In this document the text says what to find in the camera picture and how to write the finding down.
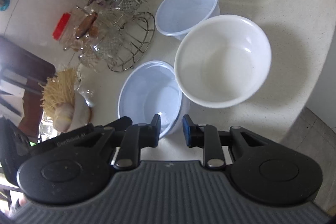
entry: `countertop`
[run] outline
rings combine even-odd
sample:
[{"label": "countertop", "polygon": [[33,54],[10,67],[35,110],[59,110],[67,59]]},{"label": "countertop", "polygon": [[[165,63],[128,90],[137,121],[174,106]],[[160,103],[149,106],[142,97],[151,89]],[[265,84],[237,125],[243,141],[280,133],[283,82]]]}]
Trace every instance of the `countertop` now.
[{"label": "countertop", "polygon": [[[162,0],[147,0],[155,13]],[[219,130],[240,125],[280,142],[307,102],[325,62],[336,25],[336,0],[219,0],[221,14],[236,14],[257,23],[268,36],[272,67],[261,89],[249,100],[226,109],[209,109],[191,102],[195,123]],[[174,64],[180,42],[155,33],[140,63],[163,60]],[[117,118],[121,87],[131,71],[95,74],[84,70],[83,85],[94,92],[93,123]],[[202,150],[185,146],[182,129],[163,138],[155,149],[142,150],[142,159],[201,159]]]}]

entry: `tiled floor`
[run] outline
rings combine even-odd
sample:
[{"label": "tiled floor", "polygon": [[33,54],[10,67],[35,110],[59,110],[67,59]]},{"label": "tiled floor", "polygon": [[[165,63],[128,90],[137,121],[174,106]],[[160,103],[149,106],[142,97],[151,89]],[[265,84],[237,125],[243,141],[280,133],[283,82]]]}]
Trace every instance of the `tiled floor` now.
[{"label": "tiled floor", "polygon": [[315,203],[324,210],[336,204],[336,133],[304,108],[282,144],[313,158],[322,168],[323,183]]}]

